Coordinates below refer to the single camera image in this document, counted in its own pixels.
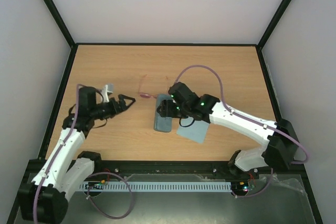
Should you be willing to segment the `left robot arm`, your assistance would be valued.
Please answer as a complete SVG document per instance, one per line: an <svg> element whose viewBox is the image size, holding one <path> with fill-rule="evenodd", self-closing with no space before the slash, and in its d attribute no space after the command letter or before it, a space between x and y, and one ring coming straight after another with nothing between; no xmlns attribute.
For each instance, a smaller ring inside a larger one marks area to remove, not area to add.
<svg viewBox="0 0 336 224"><path fill-rule="evenodd" d="M18 190L22 218L34 223L61 223L69 202L90 175L100 175L101 155L82 152L72 158L94 128L96 120L108 120L126 111L135 98L110 97L112 85L101 90L78 84L76 102L62 123L59 139L43 167Z"/></svg>

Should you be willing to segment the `grey glasses case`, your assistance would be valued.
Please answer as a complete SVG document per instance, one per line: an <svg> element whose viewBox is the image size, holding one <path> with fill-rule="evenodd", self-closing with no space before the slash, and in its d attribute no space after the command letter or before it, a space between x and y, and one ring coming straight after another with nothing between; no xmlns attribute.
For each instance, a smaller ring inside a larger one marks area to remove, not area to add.
<svg viewBox="0 0 336 224"><path fill-rule="evenodd" d="M171 100L171 97L168 94L158 94L155 104L155 117L154 117L154 130L157 132L169 133L172 130L172 118L170 117L161 117L157 112L157 108L163 100Z"/></svg>

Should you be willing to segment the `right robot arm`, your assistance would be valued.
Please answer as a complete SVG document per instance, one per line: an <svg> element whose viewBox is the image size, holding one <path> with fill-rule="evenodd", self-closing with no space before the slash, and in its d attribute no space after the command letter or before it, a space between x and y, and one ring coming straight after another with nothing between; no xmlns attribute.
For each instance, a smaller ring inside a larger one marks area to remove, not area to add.
<svg viewBox="0 0 336 224"><path fill-rule="evenodd" d="M212 95L198 96L187 85L178 82L170 87L169 99L159 102L159 116L166 118L204 121L227 127L243 134L259 144L248 151L236 151L229 161L232 176L242 177L253 168L269 166L277 170L288 170L294 162L298 149L297 135L292 124L281 119L278 122L264 120L224 106Z"/></svg>

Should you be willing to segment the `light blue cleaning cloth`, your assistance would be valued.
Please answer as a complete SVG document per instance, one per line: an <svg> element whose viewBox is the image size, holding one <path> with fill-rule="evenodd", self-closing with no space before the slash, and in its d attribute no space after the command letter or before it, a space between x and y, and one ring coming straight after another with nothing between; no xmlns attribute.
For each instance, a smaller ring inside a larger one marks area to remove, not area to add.
<svg viewBox="0 0 336 224"><path fill-rule="evenodd" d="M204 121L194 121L193 118L181 119L177 135L202 144L206 138L209 124Z"/></svg>

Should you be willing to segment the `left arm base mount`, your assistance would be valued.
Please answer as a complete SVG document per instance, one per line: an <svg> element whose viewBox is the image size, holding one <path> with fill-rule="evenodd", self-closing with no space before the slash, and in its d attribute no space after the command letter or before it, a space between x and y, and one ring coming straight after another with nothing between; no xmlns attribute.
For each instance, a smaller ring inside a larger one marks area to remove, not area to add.
<svg viewBox="0 0 336 224"><path fill-rule="evenodd" d="M106 173L114 173L119 175L119 165L113 161L102 161L98 168L94 169L94 174L98 173L98 175L88 177L88 180L103 180L103 179L114 179L115 177L112 175L108 175Z"/></svg>

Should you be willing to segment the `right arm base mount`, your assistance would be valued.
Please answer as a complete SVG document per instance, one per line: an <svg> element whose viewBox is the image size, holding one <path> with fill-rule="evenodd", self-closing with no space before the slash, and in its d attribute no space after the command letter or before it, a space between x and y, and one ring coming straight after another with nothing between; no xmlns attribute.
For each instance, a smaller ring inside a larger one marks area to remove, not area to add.
<svg viewBox="0 0 336 224"><path fill-rule="evenodd" d="M259 173L249 170L243 172L234 165L229 164L228 161L218 161L212 162L212 173L213 177L216 179L224 180L248 180L248 179L259 179Z"/></svg>

